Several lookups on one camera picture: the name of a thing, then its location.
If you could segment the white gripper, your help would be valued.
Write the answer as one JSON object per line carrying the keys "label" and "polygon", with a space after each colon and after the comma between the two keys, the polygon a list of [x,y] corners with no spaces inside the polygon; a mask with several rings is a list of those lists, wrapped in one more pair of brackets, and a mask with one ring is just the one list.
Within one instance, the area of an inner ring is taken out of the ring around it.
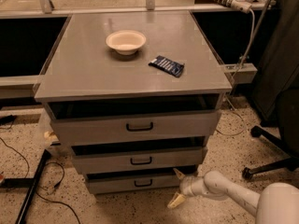
{"label": "white gripper", "polygon": [[176,192],[167,207],[174,209],[186,201],[187,197],[203,195],[206,189],[204,178],[201,176],[193,176],[183,174],[179,169],[174,168],[177,178],[180,180],[180,193]]}

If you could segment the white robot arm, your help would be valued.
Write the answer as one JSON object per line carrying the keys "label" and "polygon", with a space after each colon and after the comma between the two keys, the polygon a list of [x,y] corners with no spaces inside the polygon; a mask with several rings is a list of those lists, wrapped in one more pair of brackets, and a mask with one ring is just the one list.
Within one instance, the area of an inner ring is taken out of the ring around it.
{"label": "white robot arm", "polygon": [[203,196],[212,200],[230,198],[255,217],[255,224],[299,224],[299,189],[287,183],[272,183],[261,193],[237,185],[222,173],[185,175],[177,168],[179,191],[167,205],[173,209],[187,198]]}

